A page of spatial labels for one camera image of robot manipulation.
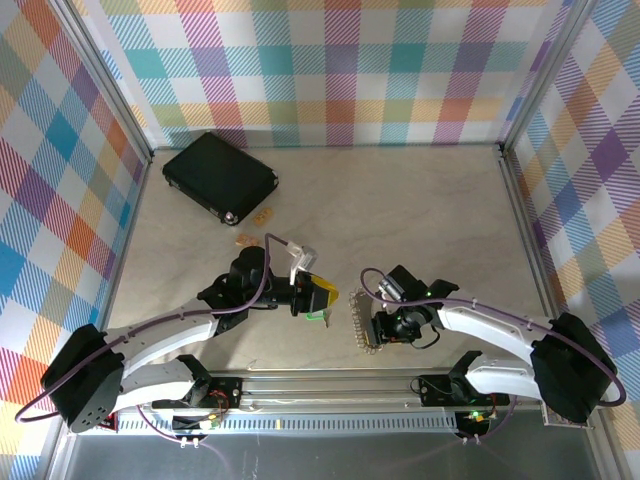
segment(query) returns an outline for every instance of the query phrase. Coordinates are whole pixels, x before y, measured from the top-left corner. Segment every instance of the plaid wall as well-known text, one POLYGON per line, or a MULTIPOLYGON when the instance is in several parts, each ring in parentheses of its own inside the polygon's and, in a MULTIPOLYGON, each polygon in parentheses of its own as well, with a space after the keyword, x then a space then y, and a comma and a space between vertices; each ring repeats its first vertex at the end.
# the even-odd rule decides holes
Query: plaid wall
POLYGON ((49 422, 13 417, 99 319, 143 161, 45 0, 0 0, 0 65, 0 478, 17 480, 49 422))
POLYGON ((614 358, 613 410, 640 478, 640 3, 601 0, 516 148, 520 186, 563 308, 614 358))
POLYGON ((239 146, 495 142, 570 3, 76 0, 173 147, 212 128, 239 146))

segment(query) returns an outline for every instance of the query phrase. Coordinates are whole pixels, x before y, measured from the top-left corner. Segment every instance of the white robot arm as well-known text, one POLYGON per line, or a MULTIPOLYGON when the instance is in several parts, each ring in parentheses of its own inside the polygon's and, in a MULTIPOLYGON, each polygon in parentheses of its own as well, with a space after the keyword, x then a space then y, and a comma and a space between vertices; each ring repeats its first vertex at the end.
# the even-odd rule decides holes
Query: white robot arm
POLYGON ((615 365, 573 315, 528 318, 477 305, 475 299, 458 292, 457 285, 436 280, 427 286, 401 265, 386 275, 365 269, 361 278, 364 290, 352 296, 352 307, 356 336, 369 353, 384 344, 413 345, 422 337, 421 328, 430 325, 437 337, 425 347, 440 338, 438 330, 448 330, 474 336, 512 355, 499 359, 480 351, 467 352, 449 374, 453 396, 460 401, 490 393, 526 396, 545 401, 576 423, 585 422, 599 404, 624 401, 615 365), (383 275, 378 293, 364 285, 367 271, 383 275), (448 299, 452 292, 456 298, 448 299), (384 308, 374 312, 372 299, 384 308), (618 400, 610 402, 612 397, 618 400))
MULTIPOLYGON (((50 396, 74 433, 98 425, 112 411, 154 400, 191 406, 215 401, 208 398, 211 377, 193 356, 181 355, 164 364, 150 362, 229 331, 248 317, 254 305, 267 310, 286 305, 296 316, 323 310, 338 297, 335 287, 307 271, 315 251, 271 237, 294 257, 288 276, 274 276, 268 250, 251 246, 231 263, 228 274, 170 312, 106 332, 93 325, 80 327, 42 376, 41 397, 50 396)), ((16 420, 37 420, 22 415, 38 400, 18 412, 16 420)))

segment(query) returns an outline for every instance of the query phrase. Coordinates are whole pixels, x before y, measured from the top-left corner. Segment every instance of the purple cable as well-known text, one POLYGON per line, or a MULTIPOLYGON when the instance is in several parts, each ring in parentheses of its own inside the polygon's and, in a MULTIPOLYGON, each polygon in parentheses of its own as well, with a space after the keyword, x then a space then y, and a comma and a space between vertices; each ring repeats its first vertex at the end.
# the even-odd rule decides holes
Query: purple cable
POLYGON ((543 327, 542 325, 529 322, 528 320, 525 320, 524 318, 520 318, 517 315, 513 315, 511 313, 499 310, 494 307, 490 307, 488 305, 483 305, 481 303, 473 302, 471 300, 463 300, 463 299, 456 299, 456 298, 432 298, 432 299, 424 299, 424 300, 415 300, 413 302, 395 302, 391 300, 383 300, 380 297, 378 297, 375 294, 375 292, 373 292, 369 287, 367 287, 364 281, 364 277, 369 272, 376 272, 382 275, 383 278, 386 278, 386 274, 382 270, 378 268, 372 268, 372 267, 365 268, 364 270, 362 270, 362 272, 360 272, 360 283, 362 283, 362 288, 367 293, 367 295, 369 295, 371 298, 379 302, 387 303, 389 305, 397 305, 399 307, 417 307, 420 305, 428 305, 431 303, 441 303, 443 305, 450 305, 453 307, 455 306, 471 307, 474 310, 478 310, 478 311, 484 310, 485 313, 500 315, 503 319, 508 320, 511 323, 515 322, 516 324, 520 324, 529 330, 537 330, 538 332, 544 333, 545 335, 551 335, 552 337, 555 337, 558 340, 564 342, 565 344, 569 345, 571 348, 579 352, 581 355, 586 357, 590 362, 592 362, 596 367, 598 367, 607 377, 609 377, 609 380, 611 380, 611 382, 613 382, 613 384, 616 386, 620 397, 617 400, 614 400, 612 402, 600 401, 598 402, 598 405, 600 405, 601 407, 618 407, 627 401, 627 391, 625 390, 624 385, 622 385, 622 382, 616 376, 616 374, 613 373, 611 370, 609 370, 609 368, 607 368, 607 366, 604 363, 602 363, 595 355, 593 355, 591 352, 585 349, 582 345, 577 344, 570 338, 567 338, 558 332, 554 332, 553 330, 543 327))
POLYGON ((509 410, 507 410, 507 414, 504 416, 504 418, 496 428, 494 428, 493 430, 489 430, 487 433, 482 435, 483 440, 493 437, 496 433, 498 433, 500 430, 504 428, 504 426, 507 424, 507 422, 513 415, 514 410, 516 409, 516 403, 518 403, 518 396, 514 395, 514 397, 511 399, 511 405, 509 405, 509 410))
MULTIPOLYGON (((138 409, 138 414, 140 414, 140 417, 142 418, 142 421, 144 423, 146 423, 147 426, 149 428, 151 428, 151 430, 156 432, 158 435, 160 435, 165 440, 169 440, 170 442, 182 444, 182 442, 180 440, 178 440, 176 437, 174 437, 173 435, 169 435, 168 433, 165 433, 162 430, 160 430, 158 427, 156 427, 151 422, 151 420, 149 420, 147 418, 147 416, 144 414, 144 412, 142 411, 142 408, 140 408, 140 405, 136 405, 136 408, 138 409)), ((231 465, 229 465, 229 462, 227 461, 227 459, 224 457, 224 455, 222 455, 222 453, 220 451, 218 451, 218 449, 216 447, 214 447, 213 445, 208 445, 208 444, 206 444, 204 442, 200 442, 200 443, 198 443, 198 445, 201 446, 201 447, 204 447, 204 448, 206 448, 208 450, 211 450, 213 453, 215 453, 218 456, 218 458, 220 459, 220 461, 222 462, 222 464, 224 465, 224 468, 227 470, 227 473, 229 475, 231 475, 231 465)))
POLYGON ((192 317, 194 315, 203 315, 203 314, 207 314, 207 313, 210 313, 212 315, 225 315, 225 314, 228 314, 228 313, 238 313, 238 312, 241 312, 241 311, 246 310, 247 308, 251 307, 254 303, 256 303, 258 301, 258 299, 260 298, 260 295, 262 294, 262 291, 264 290, 265 285, 267 284, 267 277, 268 277, 268 274, 269 274, 269 264, 271 262, 271 256, 269 255, 269 240, 274 240, 274 241, 276 241, 278 243, 281 243, 282 245, 287 245, 287 242, 285 240, 282 240, 280 237, 277 237, 277 236, 275 236, 275 235, 273 235, 271 233, 265 234, 265 236, 264 236, 264 271, 262 273, 262 279, 260 280, 260 285, 258 285, 258 289, 256 290, 256 293, 253 295, 253 297, 251 297, 251 299, 249 299, 249 301, 247 303, 245 303, 244 305, 241 305, 239 307, 219 309, 219 310, 213 310, 213 309, 209 309, 209 310, 190 310, 188 312, 183 312, 182 314, 175 313, 173 315, 167 315, 166 317, 156 318, 155 320, 150 320, 150 321, 148 321, 146 323, 143 323, 139 327, 136 327, 133 330, 130 330, 129 332, 127 332, 126 335, 122 335, 122 336, 116 338, 115 340, 113 340, 112 342, 109 342, 108 344, 106 344, 102 348, 99 348, 98 350, 93 352, 91 355, 86 357, 84 360, 82 360, 80 363, 78 363, 71 370, 69 370, 62 377, 60 377, 49 388, 45 388, 37 397, 35 397, 33 400, 31 400, 29 403, 27 403, 24 407, 22 407, 20 410, 18 410, 18 413, 16 413, 16 416, 15 416, 15 421, 18 422, 18 423, 39 422, 40 420, 47 420, 49 418, 53 418, 53 417, 59 415, 58 412, 51 412, 51 413, 47 413, 45 415, 38 415, 36 417, 23 418, 24 414, 27 413, 27 411, 29 411, 31 408, 33 408, 34 405, 40 403, 46 397, 48 397, 53 392, 55 392, 60 387, 62 387, 62 385, 67 383, 74 375, 76 375, 80 370, 82 370, 90 362, 92 362, 93 360, 98 358, 103 353, 111 350, 116 345, 119 345, 122 342, 125 342, 127 339, 129 339, 131 337, 134 337, 135 335, 137 335, 140 332, 143 332, 143 331, 145 331, 145 330, 147 330, 149 328, 153 328, 153 327, 155 327, 157 325, 161 325, 161 324, 163 324, 165 322, 170 322, 170 321, 177 320, 177 319, 180 319, 180 318, 192 317))

